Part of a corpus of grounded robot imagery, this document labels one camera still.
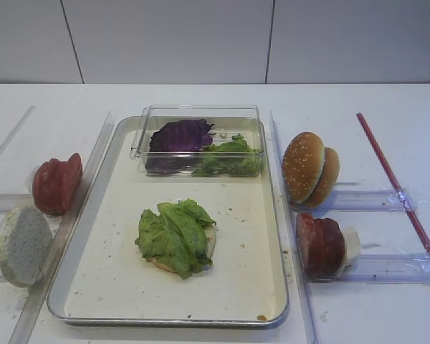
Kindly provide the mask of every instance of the green lettuce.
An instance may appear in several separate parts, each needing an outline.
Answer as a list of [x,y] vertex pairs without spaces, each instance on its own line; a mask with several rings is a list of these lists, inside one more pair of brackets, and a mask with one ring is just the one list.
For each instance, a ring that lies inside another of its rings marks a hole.
[[143,258],[155,258],[183,279],[211,266],[204,228],[216,222],[204,208],[187,199],[178,204],[160,203],[158,210],[159,216],[146,209],[140,218],[135,244]]
[[[200,168],[193,172],[193,176],[208,177],[220,174],[252,176],[259,172],[261,164],[261,158],[257,155],[259,150],[250,148],[241,134],[232,136],[232,141],[221,145],[207,145],[202,151],[207,154],[204,155]],[[217,156],[220,153],[241,153],[241,155],[233,154],[232,158],[221,158]]]

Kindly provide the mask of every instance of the white table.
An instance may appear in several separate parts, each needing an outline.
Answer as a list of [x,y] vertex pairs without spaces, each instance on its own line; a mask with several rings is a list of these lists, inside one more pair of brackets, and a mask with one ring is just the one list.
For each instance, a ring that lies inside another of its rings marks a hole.
[[[340,181],[391,188],[355,118],[362,112],[399,181],[418,200],[418,215],[430,236],[430,85],[0,85],[0,142],[30,105],[36,107],[0,159],[0,192],[26,192],[26,174],[52,156],[68,158],[77,151],[86,163],[109,111],[118,123],[140,115],[150,104],[185,103],[258,104],[284,249],[287,229],[270,112],[282,151],[299,132],[313,131],[339,152]],[[61,133],[67,133],[65,139]],[[362,242],[378,244],[373,252],[423,251],[405,214],[328,216],[356,224]],[[289,255],[285,261],[292,272]],[[321,343],[430,343],[430,286],[317,285],[312,294]],[[0,283],[0,343],[9,339],[25,297],[25,290]],[[71,328],[55,320],[44,305],[30,343],[306,343],[293,278],[290,303],[284,324],[260,331]]]

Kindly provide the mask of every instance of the metal tray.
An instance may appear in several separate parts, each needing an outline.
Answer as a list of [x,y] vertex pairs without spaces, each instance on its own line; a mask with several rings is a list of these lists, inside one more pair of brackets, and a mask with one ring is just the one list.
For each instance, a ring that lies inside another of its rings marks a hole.
[[[130,158],[139,120],[118,124],[52,281],[49,311],[70,325],[282,323],[289,296],[267,159],[257,177],[146,176]],[[182,280],[145,262],[134,239],[144,209],[186,198],[201,204],[219,230],[214,268]]]

